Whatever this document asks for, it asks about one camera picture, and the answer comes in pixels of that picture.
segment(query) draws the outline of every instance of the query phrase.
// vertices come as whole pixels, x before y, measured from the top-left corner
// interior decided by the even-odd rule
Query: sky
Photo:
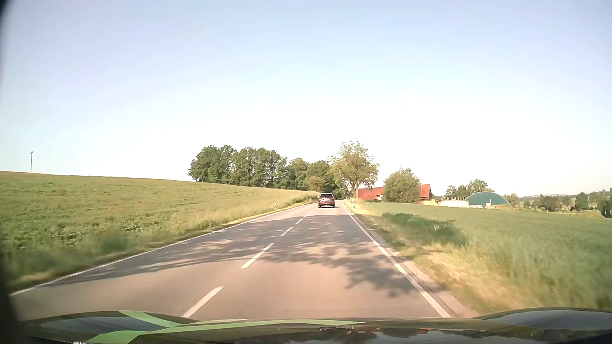
[[[328,159],[435,195],[612,187],[612,2],[13,1],[0,170],[190,180],[205,146]]]

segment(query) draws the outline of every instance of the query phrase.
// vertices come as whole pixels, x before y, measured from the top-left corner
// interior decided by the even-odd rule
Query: red roof
[[[361,198],[362,200],[371,201],[375,200],[378,195],[383,194],[384,187],[373,187],[371,189],[369,187],[364,187],[359,188],[358,190],[359,198]]]
[[[430,200],[431,199],[431,184],[421,184],[420,185],[420,200]],[[360,188],[359,189],[359,198],[362,200],[375,200],[378,195],[382,195],[384,193],[384,187],[373,187],[373,188]]]
[[[421,194],[420,194],[421,200],[431,198],[431,184],[421,184],[419,188],[421,190]]]

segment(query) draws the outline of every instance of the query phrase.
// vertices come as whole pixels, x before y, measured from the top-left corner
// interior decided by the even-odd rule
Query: green field
[[[392,245],[481,312],[612,308],[611,219],[401,203],[357,206]]]
[[[0,172],[0,242],[13,287],[291,204],[313,192],[161,179]]]

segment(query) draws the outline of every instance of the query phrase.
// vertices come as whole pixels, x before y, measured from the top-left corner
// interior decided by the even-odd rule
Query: signpost
[[[348,198],[352,199],[352,201],[353,201],[353,208],[354,208],[355,207],[355,198],[351,198],[351,190],[353,189],[351,184],[348,184],[347,189],[348,189]]]

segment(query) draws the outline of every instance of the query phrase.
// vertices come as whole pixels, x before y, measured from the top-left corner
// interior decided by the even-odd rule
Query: asphalt road
[[[23,320],[97,310],[199,320],[441,316],[342,207],[318,209],[316,204],[12,299]]]

